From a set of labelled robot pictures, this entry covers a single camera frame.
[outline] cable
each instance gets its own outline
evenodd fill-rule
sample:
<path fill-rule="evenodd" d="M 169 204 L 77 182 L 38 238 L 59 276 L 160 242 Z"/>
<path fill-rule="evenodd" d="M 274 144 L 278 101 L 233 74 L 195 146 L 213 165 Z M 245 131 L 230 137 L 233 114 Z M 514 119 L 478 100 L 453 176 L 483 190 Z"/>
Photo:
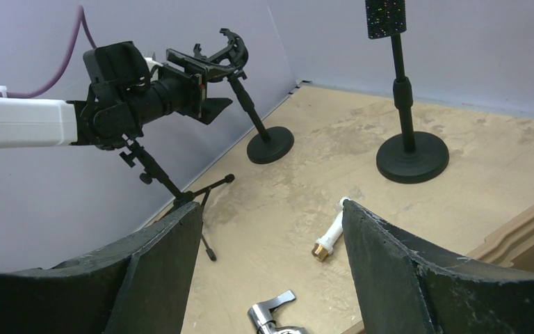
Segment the cable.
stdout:
<path fill-rule="evenodd" d="M 54 76 L 41 88 L 34 90 L 33 92 L 29 93 L 7 93 L 8 97 L 16 98 L 16 99 L 31 99 L 32 97 L 36 97 L 38 95 L 44 94 L 47 92 L 52 86 L 54 86 L 58 80 L 62 77 L 64 72 L 66 71 L 66 68 L 68 67 L 68 63 L 70 63 L 70 57 L 72 56 L 72 52 L 74 50 L 74 46 L 76 44 L 76 38 L 79 35 L 79 29 L 81 28 L 81 23 L 83 24 L 83 30 L 85 31 L 85 34 L 87 35 L 87 39 L 89 40 L 89 43 L 91 44 L 91 47 L 94 49 L 95 42 L 93 42 L 93 38 L 91 37 L 91 32 L 89 32 L 89 27 L 87 26 L 87 19 L 85 17 L 85 10 L 83 6 L 79 6 L 76 9 L 76 19 L 74 21 L 74 26 L 72 28 L 72 35 L 70 36 L 70 40 L 68 42 L 68 46 L 66 49 L 66 54 L 63 59 L 63 62 L 58 67 L 58 70 L 54 74 Z"/>

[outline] chrome faucet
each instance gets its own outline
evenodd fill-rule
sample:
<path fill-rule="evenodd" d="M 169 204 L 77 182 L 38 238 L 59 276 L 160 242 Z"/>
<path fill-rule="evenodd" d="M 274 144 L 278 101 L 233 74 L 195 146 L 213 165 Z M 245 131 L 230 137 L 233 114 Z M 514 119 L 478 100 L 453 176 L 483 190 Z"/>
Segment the chrome faucet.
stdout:
<path fill-rule="evenodd" d="M 255 330 L 255 334 L 308 334 L 306 328 L 296 326 L 275 327 L 277 324 L 273 319 L 272 313 L 275 312 L 285 303 L 294 301 L 296 296 L 291 290 L 283 294 L 254 304 L 247 312 L 250 321 Z"/>

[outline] table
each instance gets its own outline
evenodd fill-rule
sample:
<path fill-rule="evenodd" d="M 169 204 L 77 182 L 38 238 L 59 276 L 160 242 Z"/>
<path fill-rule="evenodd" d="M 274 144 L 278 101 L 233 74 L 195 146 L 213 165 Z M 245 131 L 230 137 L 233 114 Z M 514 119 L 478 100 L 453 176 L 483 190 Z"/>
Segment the table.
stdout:
<path fill-rule="evenodd" d="M 280 325 L 340 334 L 359 322 L 342 237 L 325 262 L 310 254 L 343 196 L 461 254 L 534 203 L 534 120 L 416 102 L 413 117 L 451 153 L 445 172 L 423 184 L 390 182 L 375 167 L 380 145 L 399 132 L 391 99 L 313 86 L 265 119 L 294 133 L 285 158 L 250 163 L 253 131 L 194 182 L 236 176 L 206 206 L 204 235 L 218 261 L 200 247 L 182 333 L 252 333 L 248 308 L 287 289 L 298 300 L 275 313 Z"/>

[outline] wall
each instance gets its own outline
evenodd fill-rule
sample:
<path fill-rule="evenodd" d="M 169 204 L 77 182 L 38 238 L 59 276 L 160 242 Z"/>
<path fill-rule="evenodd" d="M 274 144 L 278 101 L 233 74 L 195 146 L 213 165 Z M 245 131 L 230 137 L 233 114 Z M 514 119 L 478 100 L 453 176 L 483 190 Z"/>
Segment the wall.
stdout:
<path fill-rule="evenodd" d="M 294 75 L 390 93 L 389 39 L 369 40 L 364 0 L 269 0 Z M 534 1 L 406 0 L 416 97 L 534 114 Z"/>
<path fill-rule="evenodd" d="M 0 1 L 0 85 L 25 92 L 51 77 L 78 4 L 98 45 L 133 40 L 159 58 L 168 47 L 191 54 L 196 42 L 211 54 L 225 46 L 220 28 L 240 33 L 250 50 L 244 84 L 263 116 L 295 85 L 264 0 Z M 81 31 L 67 72 L 42 97 L 86 97 L 82 53 L 88 49 Z M 234 99 L 223 83 L 209 86 L 209 94 Z M 208 127 L 177 114 L 157 120 L 145 126 L 141 143 L 183 187 L 251 126 L 235 102 Z M 171 200 L 158 182 L 140 182 L 140 165 L 130 169 L 118 153 L 0 150 L 0 271 L 47 268 L 109 244 Z"/>

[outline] black stand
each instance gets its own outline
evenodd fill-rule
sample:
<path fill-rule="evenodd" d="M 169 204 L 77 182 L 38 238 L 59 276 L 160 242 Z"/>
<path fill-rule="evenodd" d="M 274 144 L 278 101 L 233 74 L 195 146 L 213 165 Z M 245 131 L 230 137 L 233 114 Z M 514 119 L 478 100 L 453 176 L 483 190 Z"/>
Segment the black stand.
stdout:
<path fill-rule="evenodd" d="M 378 170 L 387 179 L 405 184 L 431 180 L 445 170 L 449 151 L 441 138 L 427 132 L 415 132 L 412 126 L 412 87 L 405 75 L 400 34 L 393 35 L 394 105 L 400 114 L 402 134 L 388 139 L 378 150 Z"/>
<path fill-rule="evenodd" d="M 236 93 L 238 102 L 243 110 L 248 113 L 252 124 L 259 132 L 251 139 L 247 146 L 247 155 L 254 164 L 269 164 L 281 159 L 293 146 L 293 134 L 285 127 L 271 127 L 265 129 L 261 118 L 254 109 L 254 103 L 243 84 L 238 80 L 238 75 L 228 77 L 232 90 Z"/>
<path fill-rule="evenodd" d="M 157 179 L 160 183 L 162 183 L 165 188 L 167 188 L 171 194 L 175 197 L 175 200 L 173 200 L 173 206 L 165 214 L 165 216 L 176 209 L 179 209 L 183 205 L 193 202 L 193 200 L 198 197 L 199 195 L 204 194 L 204 199 L 202 201 L 202 210 L 204 209 L 206 202 L 208 200 L 208 197 L 210 196 L 210 191 L 217 186 L 220 186 L 224 183 L 230 183 L 234 181 L 234 175 L 228 174 L 220 181 L 214 182 L 213 184 L 210 184 L 209 186 L 206 186 L 198 191 L 185 191 L 182 192 L 175 186 L 175 184 L 171 181 L 169 178 L 169 175 L 165 173 L 165 171 L 159 166 L 159 164 L 154 160 L 152 155 L 150 155 L 143 146 L 140 146 L 140 144 L 137 141 L 132 141 L 132 144 L 126 145 L 131 153 L 126 154 L 125 152 L 120 153 L 120 157 L 124 159 L 124 161 L 128 164 L 130 167 L 134 167 L 136 164 L 134 163 L 134 159 L 137 159 L 142 166 L 144 166 L 144 173 L 140 174 L 140 180 L 146 184 L 151 184 L 153 179 Z M 204 247 L 206 248 L 206 253 L 208 254 L 210 260 L 216 261 L 216 254 L 214 251 L 210 248 L 208 245 L 206 238 L 202 234 L 202 241 L 204 243 Z"/>

